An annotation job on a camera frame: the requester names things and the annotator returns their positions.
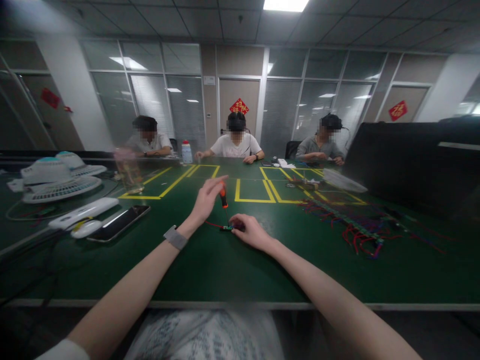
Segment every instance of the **person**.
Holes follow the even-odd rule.
[[[208,158],[214,155],[225,158],[243,158],[245,164],[252,164],[265,157],[257,139],[252,134],[245,133],[245,115],[232,112],[226,122],[230,134],[220,136],[213,146],[204,152],[197,151],[195,159]]]
[[[130,270],[75,326],[66,339],[40,360],[108,359],[148,306],[165,273],[209,217],[228,175],[208,179],[199,190],[190,215]],[[275,259],[297,282],[317,310],[365,359],[420,359],[386,322],[325,272],[271,237],[253,216],[236,214],[232,233],[252,250]],[[234,316],[195,315],[192,310],[169,313],[148,324],[136,337],[127,359],[282,359],[279,342],[264,343]],[[263,327],[263,336],[271,326]]]
[[[136,132],[130,136],[125,145],[132,148],[137,157],[170,155],[172,151],[170,139],[167,134],[157,131],[157,121],[153,117],[137,116],[132,125]]]
[[[342,120],[337,115],[328,113],[320,119],[320,127],[316,135],[307,137],[298,145],[295,160],[311,162],[328,160],[330,157],[335,164],[342,166],[345,163],[345,156],[337,144],[330,140],[332,134],[341,129]]]

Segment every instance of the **clear plastic container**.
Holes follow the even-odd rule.
[[[114,158],[127,194],[141,193],[145,187],[133,150],[120,147],[115,150]]]
[[[183,140],[181,144],[181,157],[183,158],[184,164],[191,164],[194,162],[194,159],[192,158],[192,148],[190,147],[188,140]]]

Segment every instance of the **black hair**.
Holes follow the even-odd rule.
[[[342,119],[337,115],[328,113],[320,119],[320,125],[327,130],[340,130],[342,128]]]
[[[132,121],[134,128],[145,132],[156,132],[157,121],[150,116],[139,115]]]
[[[231,132],[244,131],[245,127],[247,126],[247,120],[245,119],[245,115],[242,114],[240,111],[231,112],[230,115],[228,115],[226,126]]]

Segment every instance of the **smartphone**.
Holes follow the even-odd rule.
[[[100,243],[108,243],[149,211],[150,206],[134,205],[113,220],[107,222],[93,234],[87,236],[86,239]]]

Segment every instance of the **white mouse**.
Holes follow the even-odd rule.
[[[74,239],[82,239],[86,238],[87,236],[93,234],[98,229],[102,227],[102,222],[99,220],[92,220],[87,221],[86,223],[82,224],[77,231],[71,231],[70,235]]]

